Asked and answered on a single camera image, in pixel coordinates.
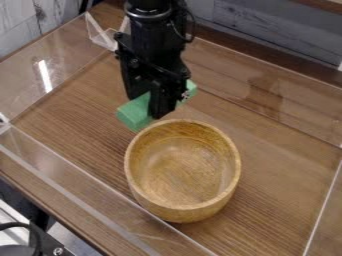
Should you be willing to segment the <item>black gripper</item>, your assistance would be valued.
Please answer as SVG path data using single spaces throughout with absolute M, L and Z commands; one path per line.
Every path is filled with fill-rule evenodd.
M 183 100 L 189 68 L 182 60 L 187 9 L 127 9 L 131 33 L 117 32 L 118 57 L 126 94 L 134 100 L 150 91 L 149 114 L 161 119 Z

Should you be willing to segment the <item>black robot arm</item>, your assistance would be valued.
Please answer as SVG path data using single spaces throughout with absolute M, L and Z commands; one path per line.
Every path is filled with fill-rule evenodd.
M 186 0 L 126 0 L 131 33 L 117 32 L 115 52 L 130 100 L 150 94 L 147 113 L 161 119 L 177 108 L 187 91 L 191 71 L 182 53 L 195 39 L 187 36 Z

